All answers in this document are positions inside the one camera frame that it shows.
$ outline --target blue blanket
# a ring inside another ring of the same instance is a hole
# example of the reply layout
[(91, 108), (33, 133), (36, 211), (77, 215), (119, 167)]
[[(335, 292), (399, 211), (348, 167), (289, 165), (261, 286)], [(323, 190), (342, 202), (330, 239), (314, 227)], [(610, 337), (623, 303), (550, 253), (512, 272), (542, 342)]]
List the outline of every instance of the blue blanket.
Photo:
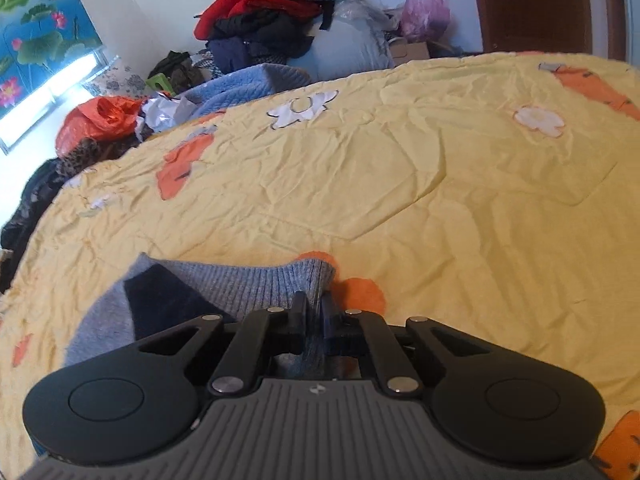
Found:
[(265, 63), (243, 68), (196, 86), (181, 97), (199, 105), (190, 117), (196, 119), (223, 108), (300, 88), (312, 82), (305, 70)]

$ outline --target bright window light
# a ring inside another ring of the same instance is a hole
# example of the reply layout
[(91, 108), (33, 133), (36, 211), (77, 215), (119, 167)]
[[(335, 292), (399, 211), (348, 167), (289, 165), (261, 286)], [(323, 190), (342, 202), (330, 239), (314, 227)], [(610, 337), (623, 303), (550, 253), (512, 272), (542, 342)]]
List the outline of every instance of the bright window light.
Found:
[(38, 88), (0, 119), (0, 138), (7, 146), (15, 144), (53, 104), (53, 96), (46, 87)]
[(81, 82), (98, 65), (94, 54), (76, 59), (72, 64), (64, 67), (60, 72), (47, 81), (47, 87), (55, 97), (60, 97), (72, 86)]
[(84, 80), (94, 71), (98, 60), (94, 54), (88, 54), (64, 67), (52, 76), (44, 86), (38, 88), (0, 119), (0, 139), (10, 148), (31, 128), (55, 102), (73, 86)]

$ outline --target round black pad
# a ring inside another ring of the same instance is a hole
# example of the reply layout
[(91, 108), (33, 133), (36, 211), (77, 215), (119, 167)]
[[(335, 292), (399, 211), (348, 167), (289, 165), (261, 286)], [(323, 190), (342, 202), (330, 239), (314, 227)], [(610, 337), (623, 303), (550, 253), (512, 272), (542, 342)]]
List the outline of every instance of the round black pad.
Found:
[(122, 379), (98, 379), (78, 386), (69, 397), (73, 412), (94, 422), (119, 420), (145, 400), (142, 388)]
[(185, 434), (197, 413), (182, 368), (131, 346), (47, 376), (22, 407), (34, 441), (91, 466), (148, 456)]
[(602, 398), (587, 381), (499, 350), (449, 364), (431, 409), (463, 447), (495, 462), (533, 468), (587, 458), (604, 423)]
[(527, 379), (508, 379), (489, 387), (486, 401), (496, 413), (520, 420), (538, 420), (560, 405), (558, 393), (546, 384)]

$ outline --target white plastic bag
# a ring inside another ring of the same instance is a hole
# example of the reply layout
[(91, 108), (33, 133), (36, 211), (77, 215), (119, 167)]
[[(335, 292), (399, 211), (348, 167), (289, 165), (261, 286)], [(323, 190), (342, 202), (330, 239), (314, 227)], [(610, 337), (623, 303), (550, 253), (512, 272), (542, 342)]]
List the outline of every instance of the white plastic bag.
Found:
[(186, 98), (169, 99), (164, 96), (149, 99), (142, 107), (146, 125), (155, 133), (164, 132), (185, 123), (198, 107)]

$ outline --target red clothing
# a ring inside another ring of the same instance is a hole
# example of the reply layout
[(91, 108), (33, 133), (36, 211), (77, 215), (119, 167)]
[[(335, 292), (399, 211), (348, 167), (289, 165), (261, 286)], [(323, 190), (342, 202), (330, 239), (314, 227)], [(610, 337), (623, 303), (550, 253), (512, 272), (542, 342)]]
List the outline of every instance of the red clothing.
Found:
[(301, 19), (313, 18), (322, 12), (317, 4), (308, 0), (216, 0), (204, 11), (193, 34), (197, 40), (207, 41), (217, 20), (257, 9), (283, 10)]

